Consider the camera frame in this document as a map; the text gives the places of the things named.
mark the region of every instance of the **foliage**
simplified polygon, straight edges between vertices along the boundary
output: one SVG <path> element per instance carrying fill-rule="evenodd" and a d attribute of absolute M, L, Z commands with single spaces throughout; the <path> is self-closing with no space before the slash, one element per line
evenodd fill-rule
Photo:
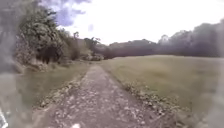
<path fill-rule="evenodd" d="M 59 36 L 65 42 L 69 58 L 71 60 L 77 59 L 80 56 L 78 36 L 71 37 L 64 29 L 59 30 Z"/>
<path fill-rule="evenodd" d="M 203 23 L 193 31 L 181 30 L 173 36 L 163 35 L 158 43 L 145 39 L 113 43 L 101 53 L 105 58 L 153 54 L 223 57 L 224 20 L 218 24 Z"/>
<path fill-rule="evenodd" d="M 65 47 L 56 29 L 55 12 L 42 6 L 28 10 L 19 25 L 19 43 L 28 46 L 37 59 L 46 63 L 65 58 Z"/>

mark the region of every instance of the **tree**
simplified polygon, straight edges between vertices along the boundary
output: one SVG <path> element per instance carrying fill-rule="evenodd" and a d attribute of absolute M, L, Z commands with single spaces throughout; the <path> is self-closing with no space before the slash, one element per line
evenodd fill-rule
<path fill-rule="evenodd" d="M 66 56 L 56 29 L 55 14 L 50 9 L 35 6 L 33 10 L 27 10 L 19 25 L 19 37 L 23 40 L 20 43 L 30 47 L 37 59 L 46 63 L 59 61 Z"/>

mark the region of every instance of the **grassy verge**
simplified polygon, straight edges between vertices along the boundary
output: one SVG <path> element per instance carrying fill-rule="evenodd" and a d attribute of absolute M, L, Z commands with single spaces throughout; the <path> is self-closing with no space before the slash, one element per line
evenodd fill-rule
<path fill-rule="evenodd" d="M 142 99 L 154 98 L 200 120 L 212 104 L 223 62 L 214 58 L 144 56 L 106 60 L 102 66 Z"/>
<path fill-rule="evenodd" d="M 28 107 L 38 107 L 52 91 L 66 86 L 73 78 L 81 79 L 89 67 L 88 63 L 75 62 L 68 68 L 57 67 L 46 72 L 27 72 L 17 76 L 17 88 Z"/>

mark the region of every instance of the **dirt road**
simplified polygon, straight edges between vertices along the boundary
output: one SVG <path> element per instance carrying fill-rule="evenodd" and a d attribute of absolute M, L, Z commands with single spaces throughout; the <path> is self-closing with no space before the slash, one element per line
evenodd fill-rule
<path fill-rule="evenodd" d="M 49 111 L 41 127 L 174 128 L 166 115 L 144 106 L 99 66 L 91 67 L 81 84 Z"/>

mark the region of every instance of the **distant tree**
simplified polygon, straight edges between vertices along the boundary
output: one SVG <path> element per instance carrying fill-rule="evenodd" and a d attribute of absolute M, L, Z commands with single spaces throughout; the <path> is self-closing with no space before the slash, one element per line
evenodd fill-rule
<path fill-rule="evenodd" d="M 85 38 L 84 40 L 87 43 L 88 48 L 93 52 L 93 54 L 95 54 L 96 53 L 96 45 L 98 43 L 100 43 L 99 42 L 100 39 L 92 37 L 91 39 Z"/>
<path fill-rule="evenodd" d="M 158 41 L 158 43 L 167 43 L 169 40 L 169 37 L 167 35 L 162 35 L 161 39 Z"/>

